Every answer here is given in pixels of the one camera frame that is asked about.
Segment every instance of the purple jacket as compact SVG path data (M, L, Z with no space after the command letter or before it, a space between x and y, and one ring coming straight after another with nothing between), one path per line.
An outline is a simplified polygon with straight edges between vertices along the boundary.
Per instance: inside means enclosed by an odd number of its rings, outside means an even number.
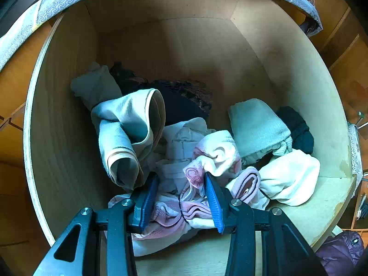
M317 250L322 266L329 276L349 276L364 252L364 244L356 231L345 230L328 237Z

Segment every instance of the black elastic band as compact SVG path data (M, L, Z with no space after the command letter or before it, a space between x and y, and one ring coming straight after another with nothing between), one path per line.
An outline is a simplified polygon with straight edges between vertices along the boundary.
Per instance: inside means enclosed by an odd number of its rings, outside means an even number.
M179 209L180 209L181 216L183 217L184 221L187 222L188 225L190 225L189 222L184 218L184 214L183 214L183 211L181 209L181 204L180 204L180 195L178 196L178 200L179 200Z

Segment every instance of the pile of clothes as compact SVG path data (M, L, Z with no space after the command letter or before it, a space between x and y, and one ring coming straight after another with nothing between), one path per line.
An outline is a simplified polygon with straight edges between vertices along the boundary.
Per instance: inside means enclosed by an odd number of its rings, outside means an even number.
M297 206L314 192L320 164L310 155L313 137L290 107L275 113L258 99L235 104L229 109L231 135L207 127L212 95L198 81L149 83L121 63L110 70L92 63L72 80L71 90L91 111L107 175L127 192L109 207L142 186L150 171L160 178L151 222L142 234L132 234L135 256L215 227L206 172L255 209L265 210L270 199ZM269 154L268 164L253 167Z

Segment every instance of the light green folded garment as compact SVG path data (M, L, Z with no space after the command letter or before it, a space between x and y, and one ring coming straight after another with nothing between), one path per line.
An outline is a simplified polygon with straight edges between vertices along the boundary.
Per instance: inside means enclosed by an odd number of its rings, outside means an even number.
M243 165L270 152L277 156L291 152L290 130L265 102L252 98L231 106L228 112Z

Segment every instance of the silver bolt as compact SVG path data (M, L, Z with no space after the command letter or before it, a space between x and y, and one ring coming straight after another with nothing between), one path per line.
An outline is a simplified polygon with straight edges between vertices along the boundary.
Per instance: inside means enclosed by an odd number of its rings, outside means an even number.
M133 200L131 200L130 198L126 198L126 199L124 199L124 200L121 202L121 204L122 204L123 206L131 206L131 205L133 204Z
M275 215L275 216L279 216L282 214L282 210L279 209L278 207L274 207L271 212Z
M89 213L91 213L91 208L90 208L90 207L84 207L84 208L80 211L80 213L81 213L82 215L88 215Z
M231 200L231 204L233 206L239 206L239 205L242 204L242 201L240 199L234 198L234 199Z

